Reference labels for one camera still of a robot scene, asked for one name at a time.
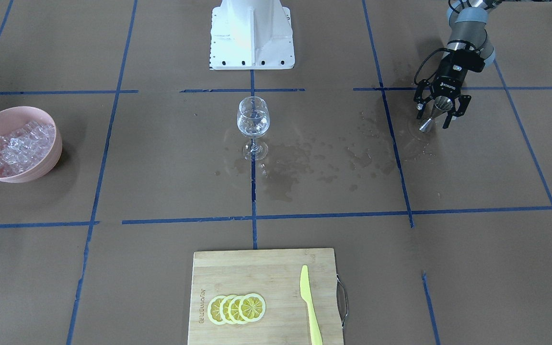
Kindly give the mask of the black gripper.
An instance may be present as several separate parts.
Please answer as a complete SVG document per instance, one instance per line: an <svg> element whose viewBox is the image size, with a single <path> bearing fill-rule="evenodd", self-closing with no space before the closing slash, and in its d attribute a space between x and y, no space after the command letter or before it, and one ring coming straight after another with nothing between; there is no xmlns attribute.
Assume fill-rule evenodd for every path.
<svg viewBox="0 0 552 345"><path fill-rule="evenodd" d="M461 94L467 72L481 71L481 57L477 50L444 49L436 74L429 82L416 85L413 101L417 104L416 120L423 118L426 105L431 100L442 97L442 112L446 113L443 129L449 128L453 118L463 116L472 100L471 95ZM431 85L431 95L424 97L425 90Z"/></svg>

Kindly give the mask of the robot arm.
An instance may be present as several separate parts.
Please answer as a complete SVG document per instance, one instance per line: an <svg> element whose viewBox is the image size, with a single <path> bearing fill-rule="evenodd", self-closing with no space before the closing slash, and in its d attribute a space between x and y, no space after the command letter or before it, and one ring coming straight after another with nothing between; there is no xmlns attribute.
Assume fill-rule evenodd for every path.
<svg viewBox="0 0 552 345"><path fill-rule="evenodd" d="M414 80L419 131L428 133L436 118L446 115L443 128L454 118L463 116L472 97L462 93L469 71L480 73L495 61L495 48L486 25L489 13L501 0L449 0L447 20L451 35L445 47L436 49L428 58L442 53L436 71L427 79Z"/></svg>

